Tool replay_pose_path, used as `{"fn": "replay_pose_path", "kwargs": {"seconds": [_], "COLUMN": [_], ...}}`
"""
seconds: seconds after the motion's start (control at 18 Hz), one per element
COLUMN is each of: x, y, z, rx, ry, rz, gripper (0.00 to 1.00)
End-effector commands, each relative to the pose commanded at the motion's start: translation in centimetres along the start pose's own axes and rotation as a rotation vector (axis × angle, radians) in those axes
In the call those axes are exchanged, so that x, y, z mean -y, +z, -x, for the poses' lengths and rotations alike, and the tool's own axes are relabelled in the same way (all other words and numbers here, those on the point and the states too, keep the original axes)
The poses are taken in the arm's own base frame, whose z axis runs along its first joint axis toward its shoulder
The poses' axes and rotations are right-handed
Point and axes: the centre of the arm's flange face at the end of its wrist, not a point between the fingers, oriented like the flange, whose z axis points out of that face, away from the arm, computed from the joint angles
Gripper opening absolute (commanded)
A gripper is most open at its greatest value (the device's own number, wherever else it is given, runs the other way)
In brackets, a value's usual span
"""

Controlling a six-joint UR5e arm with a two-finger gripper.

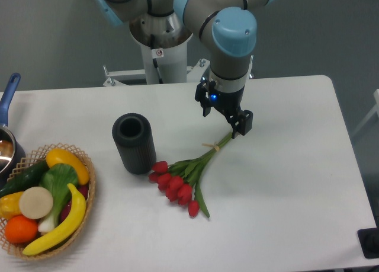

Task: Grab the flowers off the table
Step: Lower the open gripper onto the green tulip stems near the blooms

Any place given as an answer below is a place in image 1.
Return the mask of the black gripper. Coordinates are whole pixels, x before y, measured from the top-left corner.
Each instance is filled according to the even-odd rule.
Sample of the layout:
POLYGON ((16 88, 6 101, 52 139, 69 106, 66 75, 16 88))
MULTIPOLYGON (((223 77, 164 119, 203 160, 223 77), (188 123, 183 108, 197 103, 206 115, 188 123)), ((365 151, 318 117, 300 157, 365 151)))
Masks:
POLYGON ((253 112, 240 107, 244 88, 223 92, 216 88, 215 81, 205 80, 197 85, 195 92, 195 100, 203 108, 204 117, 210 114, 212 107, 226 117, 232 127, 232 139, 237 135, 244 136, 252 129, 253 112))

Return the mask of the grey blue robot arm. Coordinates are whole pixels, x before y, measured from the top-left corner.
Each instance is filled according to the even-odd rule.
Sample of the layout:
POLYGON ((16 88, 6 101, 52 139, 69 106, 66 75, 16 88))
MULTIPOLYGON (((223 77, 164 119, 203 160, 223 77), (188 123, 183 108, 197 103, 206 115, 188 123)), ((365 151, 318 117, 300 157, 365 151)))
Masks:
POLYGON ((210 52, 209 73, 195 99, 204 115, 216 109, 234 134, 252 128, 253 114, 242 110, 257 22, 253 10, 274 0, 95 0, 114 25, 127 23, 140 45, 148 84, 187 80, 187 42, 197 37, 210 52))

